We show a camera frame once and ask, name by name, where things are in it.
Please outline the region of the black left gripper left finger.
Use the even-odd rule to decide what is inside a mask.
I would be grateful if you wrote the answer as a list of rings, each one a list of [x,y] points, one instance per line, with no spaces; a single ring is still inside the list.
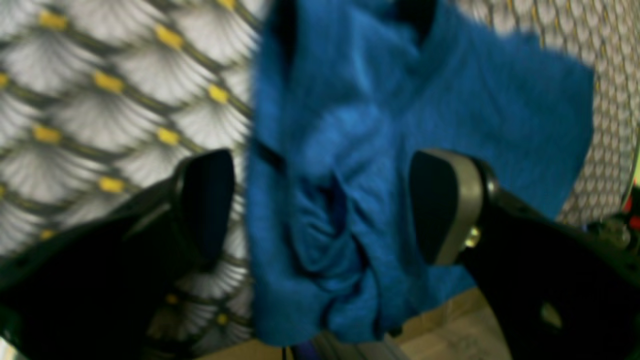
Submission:
[[[139,360],[157,305],[223,250],[230,150],[185,158],[103,218],[1,260],[3,360]]]

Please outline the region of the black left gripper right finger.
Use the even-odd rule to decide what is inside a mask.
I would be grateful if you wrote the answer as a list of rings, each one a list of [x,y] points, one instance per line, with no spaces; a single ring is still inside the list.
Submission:
[[[514,360],[639,358],[637,256],[548,219],[461,153],[415,152],[409,191],[423,260],[464,266]]]

